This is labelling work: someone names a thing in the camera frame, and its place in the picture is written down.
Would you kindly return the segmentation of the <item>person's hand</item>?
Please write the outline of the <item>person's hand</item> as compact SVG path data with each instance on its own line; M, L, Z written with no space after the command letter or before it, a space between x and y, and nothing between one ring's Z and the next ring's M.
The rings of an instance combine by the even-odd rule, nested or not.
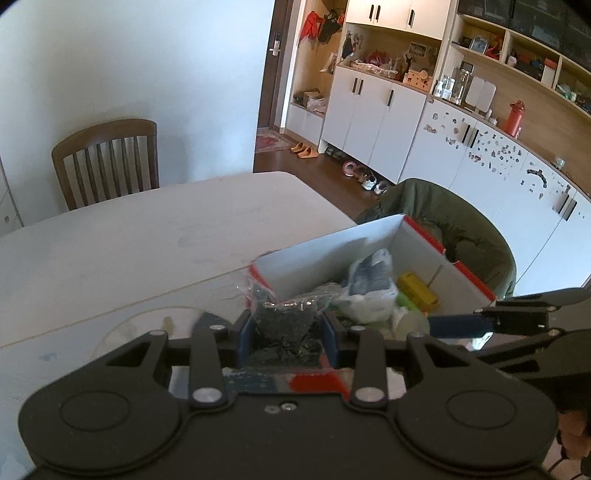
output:
M588 409L558 414L557 441L561 455L568 460L583 460L590 455L590 413Z

